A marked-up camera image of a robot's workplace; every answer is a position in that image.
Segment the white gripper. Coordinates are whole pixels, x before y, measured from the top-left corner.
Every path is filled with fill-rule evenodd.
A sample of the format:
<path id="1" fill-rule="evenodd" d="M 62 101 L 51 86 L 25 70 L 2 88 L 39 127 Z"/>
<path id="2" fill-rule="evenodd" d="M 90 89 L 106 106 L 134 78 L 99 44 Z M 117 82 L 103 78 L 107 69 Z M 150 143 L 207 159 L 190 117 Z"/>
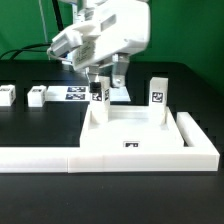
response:
<path id="1" fill-rule="evenodd" d="M 112 86 L 120 88 L 125 85 L 128 56 L 144 51 L 148 45 L 149 19 L 147 1 L 106 0 L 94 9 L 92 21 L 95 27 L 86 28 L 83 45 L 73 51 L 72 58 L 75 70 L 88 67 L 86 74 L 91 93 L 101 92 L 101 82 L 99 67 L 90 65 L 112 55 Z"/>

